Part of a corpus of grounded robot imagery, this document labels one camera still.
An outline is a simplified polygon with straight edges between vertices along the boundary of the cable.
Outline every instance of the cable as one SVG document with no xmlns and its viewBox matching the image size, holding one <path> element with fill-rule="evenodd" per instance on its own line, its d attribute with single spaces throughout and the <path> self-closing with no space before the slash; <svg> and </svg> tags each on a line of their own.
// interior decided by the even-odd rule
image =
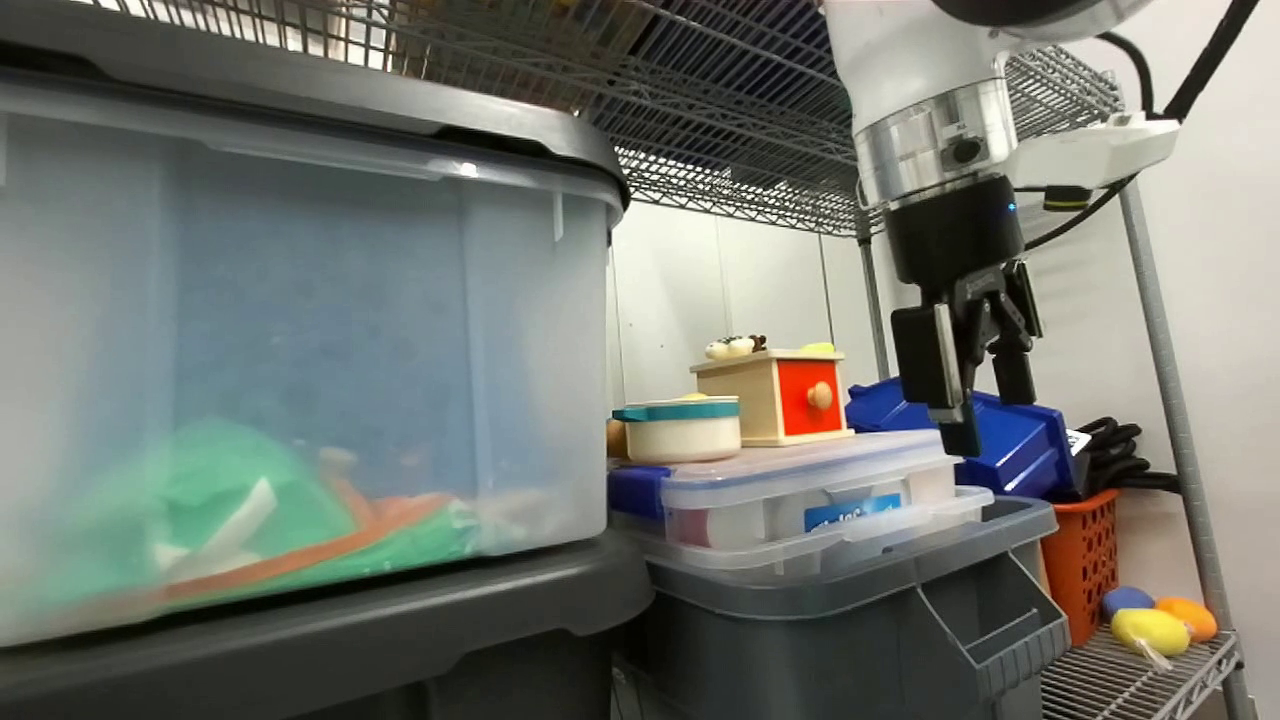
<svg viewBox="0 0 1280 720">
<path fill-rule="evenodd" d="M 1121 31 L 1101 31 L 1098 38 L 1106 38 L 1127 57 L 1136 85 L 1139 85 L 1139 108 L 1146 108 L 1146 115 L 1156 115 L 1156 79 L 1151 79 L 1150 57 Z"/>
<path fill-rule="evenodd" d="M 1207 86 L 1207 79 L 1216 77 L 1216 69 L 1227 61 L 1227 53 L 1234 53 L 1234 42 L 1240 38 L 1240 31 L 1243 31 L 1249 16 L 1258 12 L 1258 4 L 1259 4 L 1259 0 L 1234 0 L 1234 4 L 1227 4 L 1227 12 L 1226 12 L 1226 16 L 1216 20 L 1216 28 L 1211 28 L 1211 38 L 1202 46 L 1198 65 L 1188 69 L 1183 85 L 1180 85 L 1180 86 L 1171 93 L 1171 98 L 1166 102 L 1166 115 L 1170 115 L 1170 118 L 1188 118 L 1188 115 L 1194 115 L 1202 93 Z M 1030 240 L 1025 249 L 1032 250 L 1032 249 L 1044 249 L 1044 245 L 1067 237 L 1067 233 L 1080 228 L 1089 216 L 1098 216 L 1106 205 L 1111 205 L 1133 180 L 1136 180 L 1136 176 L 1124 176 L 1124 180 L 1111 185 L 1106 195 L 1098 195 L 1080 216 L 1073 216 L 1073 219 L 1066 219 L 1061 228 Z"/>
</svg>

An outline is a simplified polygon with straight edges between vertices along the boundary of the orange basket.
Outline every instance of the orange basket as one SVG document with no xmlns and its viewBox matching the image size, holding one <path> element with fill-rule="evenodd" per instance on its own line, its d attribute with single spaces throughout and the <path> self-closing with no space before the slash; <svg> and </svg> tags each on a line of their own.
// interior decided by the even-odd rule
<svg viewBox="0 0 1280 720">
<path fill-rule="evenodd" d="M 1115 587 L 1115 498 L 1121 493 L 1101 493 L 1055 505 L 1061 533 L 1044 539 L 1048 591 L 1067 610 L 1073 645 L 1101 631 L 1106 595 Z"/>
</svg>

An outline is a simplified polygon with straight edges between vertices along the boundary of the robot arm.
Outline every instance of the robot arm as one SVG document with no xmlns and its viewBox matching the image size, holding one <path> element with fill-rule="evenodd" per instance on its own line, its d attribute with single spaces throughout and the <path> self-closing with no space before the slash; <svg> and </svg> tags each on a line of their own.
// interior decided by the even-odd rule
<svg viewBox="0 0 1280 720">
<path fill-rule="evenodd" d="M 883 208 L 895 274 L 921 287 L 894 312 L 904 393 L 931 409 L 954 455 L 980 453 L 969 386 L 996 355 L 1002 395 L 1032 405 L 1040 335 L 1021 264 L 1017 188 L 1108 185 L 1171 150 L 1176 125 L 1089 126 L 1021 142 L 1003 61 L 1030 38 L 1098 35 L 1150 0 L 828 0 L 854 94 L 862 188 Z"/>
</svg>

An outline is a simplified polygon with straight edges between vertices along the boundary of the gray bin lid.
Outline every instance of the gray bin lid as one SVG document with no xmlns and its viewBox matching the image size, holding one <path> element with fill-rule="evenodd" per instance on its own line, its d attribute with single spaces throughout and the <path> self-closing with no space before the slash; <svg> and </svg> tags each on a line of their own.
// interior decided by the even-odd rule
<svg viewBox="0 0 1280 720">
<path fill-rule="evenodd" d="M 0 652 L 0 716 L 304 716 L 439 679 L 473 652 L 528 636 L 605 636 L 648 605 L 646 560 L 605 537 Z"/>
<path fill-rule="evenodd" d="M 630 199 L 619 159 L 595 125 L 522 98 L 115 16 L 72 0 L 0 0 L 0 46 L 0 65 L 31 61 L 21 53 L 44 53 L 41 69 L 65 61 L 56 69 L 113 79 L 113 93 L 150 86 L 378 133 L 546 150 L 605 172 Z"/>
<path fill-rule="evenodd" d="M 819 620 L 845 617 L 895 591 L 912 591 L 960 567 L 1030 549 L 1055 533 L 1054 505 L 1002 494 L 980 524 L 895 542 L 877 560 L 854 560 L 806 580 L 734 580 L 653 560 L 665 595 L 738 620 Z"/>
</svg>

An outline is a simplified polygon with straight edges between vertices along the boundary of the wire rack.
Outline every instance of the wire rack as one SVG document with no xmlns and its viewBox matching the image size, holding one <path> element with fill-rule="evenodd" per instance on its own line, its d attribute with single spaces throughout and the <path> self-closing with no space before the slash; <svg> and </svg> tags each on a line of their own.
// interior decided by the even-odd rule
<svg viewBox="0 0 1280 720">
<path fill-rule="evenodd" d="M 847 94 L 812 0 L 84 0 L 595 118 L 637 199 L 856 237 Z M 1021 135 L 1111 115 L 1066 46 L 1010 69 Z"/>
<path fill-rule="evenodd" d="M 1188 720 L 1240 668 L 1236 636 L 1194 646 L 1171 673 L 1098 636 L 1044 677 L 1048 720 Z"/>
</svg>

